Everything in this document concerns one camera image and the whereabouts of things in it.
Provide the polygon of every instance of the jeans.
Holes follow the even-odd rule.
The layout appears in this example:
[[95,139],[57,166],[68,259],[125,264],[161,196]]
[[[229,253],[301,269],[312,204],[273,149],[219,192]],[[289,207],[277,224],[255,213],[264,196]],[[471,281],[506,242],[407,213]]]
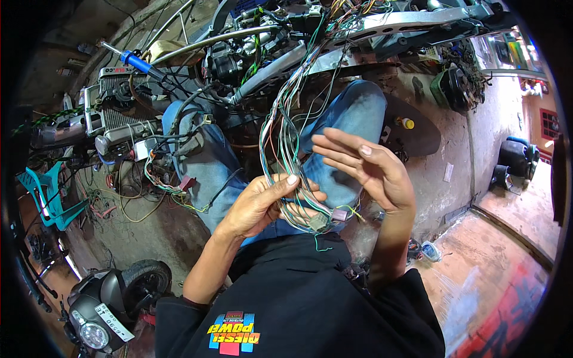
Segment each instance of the jeans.
[[[171,128],[181,103],[182,101],[173,102],[165,111],[162,120],[163,133],[167,133]],[[197,111],[201,109],[194,103],[186,107],[179,125],[179,133],[186,133],[191,126],[197,125],[192,123]],[[353,81],[319,118],[303,129],[300,135],[300,148],[306,154],[310,154],[313,145],[312,135],[322,134],[325,127],[338,128],[378,143],[385,111],[386,99],[380,87],[369,81]],[[205,138],[203,151],[188,158],[173,158],[173,162],[180,179],[185,175],[197,179],[195,186],[189,189],[190,202],[196,208],[207,205],[213,195],[228,181],[211,206],[203,213],[197,212],[205,226],[213,232],[248,183],[241,172],[229,180],[240,165],[221,129],[216,124],[209,124],[203,125],[198,131],[202,132]],[[170,147],[171,151],[174,151],[175,144],[170,144]],[[327,166],[322,159],[323,156],[319,154],[310,155],[303,164],[306,176],[319,184],[320,190],[328,195],[328,199],[324,202],[328,207],[353,206],[358,200],[361,185],[345,172]],[[343,224],[337,225],[334,231],[342,230]],[[277,219],[256,236],[245,239],[242,246],[262,239],[302,233],[303,231],[290,226],[285,220]]]

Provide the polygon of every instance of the hand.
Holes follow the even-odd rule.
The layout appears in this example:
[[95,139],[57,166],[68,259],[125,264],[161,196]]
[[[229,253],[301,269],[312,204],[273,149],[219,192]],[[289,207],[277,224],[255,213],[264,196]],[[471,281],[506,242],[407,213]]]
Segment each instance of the hand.
[[[292,192],[297,187],[300,178],[296,175],[287,177],[286,174],[274,174],[273,180],[275,181],[274,185],[269,186],[264,176],[253,179],[233,203],[227,215],[215,229],[213,236],[242,241],[260,233],[277,218],[283,218],[277,200],[292,197]],[[319,191],[318,184],[309,180],[309,185],[316,199],[319,201],[326,200],[327,196]],[[300,208],[294,203],[289,205],[293,208]],[[316,211],[308,208],[305,208],[304,211],[310,217],[317,214]],[[301,220],[308,219],[308,217],[299,218]]]
[[404,164],[388,148],[334,128],[312,136],[312,142],[313,152],[324,155],[324,164],[358,180],[387,214],[407,214],[414,220],[412,183]]

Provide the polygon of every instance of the concrete floor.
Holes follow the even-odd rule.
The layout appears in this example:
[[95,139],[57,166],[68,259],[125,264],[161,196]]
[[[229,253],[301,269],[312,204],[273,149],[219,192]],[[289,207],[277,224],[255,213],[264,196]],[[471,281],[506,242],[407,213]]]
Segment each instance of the concrete floor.
[[[216,0],[205,0],[197,4],[194,17],[197,21],[189,23],[187,34],[191,34],[209,19],[217,6]],[[175,11],[165,11],[158,23],[163,23]],[[151,17],[145,28],[151,29],[157,17]],[[179,34],[180,25],[174,24],[162,39],[172,40]],[[135,46],[147,33],[136,31],[130,46]],[[423,83],[424,97],[416,103],[412,85],[413,77]],[[522,113],[519,82],[512,78],[496,78],[493,86],[486,88],[486,100],[467,117],[450,110],[441,109],[430,93],[433,76],[423,74],[405,74],[399,71],[396,79],[389,83],[396,88],[395,93],[426,115],[440,130],[442,143],[437,153],[423,158],[410,158],[406,168],[413,183],[417,200],[417,217],[413,237],[422,239],[437,229],[445,214],[467,204],[475,195],[485,192],[493,166],[497,162],[500,143],[508,135],[528,138],[529,130],[520,129],[518,113]],[[447,163],[451,163],[453,173],[450,182],[443,181]],[[122,184],[133,184],[133,177],[125,165]],[[105,188],[104,173],[96,172],[90,188]],[[133,196],[137,192],[125,195]],[[183,281],[198,259],[209,233],[190,210],[168,203],[167,198],[148,218],[133,223],[125,219],[119,211],[119,198],[111,193],[103,193],[110,207],[117,206],[112,218],[89,221],[84,225],[83,242],[87,243],[91,254],[101,267],[109,262],[109,252],[118,269],[125,269],[140,259],[158,259],[171,268],[173,275],[172,290],[181,294],[177,281]],[[139,220],[156,205],[145,199],[124,200],[126,213]],[[366,197],[362,214],[366,222],[357,219],[345,228],[341,236],[346,240],[351,254],[355,258],[369,256],[376,239],[378,222],[372,214],[379,210],[376,204]]]

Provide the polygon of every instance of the black t-shirt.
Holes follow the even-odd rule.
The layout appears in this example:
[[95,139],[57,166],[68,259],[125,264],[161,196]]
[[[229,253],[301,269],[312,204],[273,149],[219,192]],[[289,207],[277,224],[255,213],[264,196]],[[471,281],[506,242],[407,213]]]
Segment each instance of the black t-shirt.
[[349,263],[337,234],[242,248],[229,272],[234,283],[210,309],[158,301],[156,357],[444,357],[417,270],[371,296],[340,272]]

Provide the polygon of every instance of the person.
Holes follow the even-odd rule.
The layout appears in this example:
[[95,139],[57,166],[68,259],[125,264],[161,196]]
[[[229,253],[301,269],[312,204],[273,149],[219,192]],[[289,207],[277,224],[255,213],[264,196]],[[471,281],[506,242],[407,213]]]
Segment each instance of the person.
[[[170,109],[167,129],[176,111]],[[444,357],[421,277],[415,269],[405,273],[415,197],[404,165],[377,144],[385,109],[376,84],[354,81],[300,136],[302,150],[312,153],[303,169],[318,200],[352,206],[363,188],[386,212],[367,288],[343,274],[352,263],[337,233],[342,225],[314,236],[281,219],[277,200],[292,194],[299,176],[275,175],[272,186],[263,176],[247,184],[221,130],[200,128],[203,151],[175,166],[180,176],[197,177],[191,201],[210,204],[198,215],[211,237],[182,297],[157,303],[158,358]],[[196,125],[192,116],[182,119],[180,132]],[[232,285],[216,296],[227,275]]]

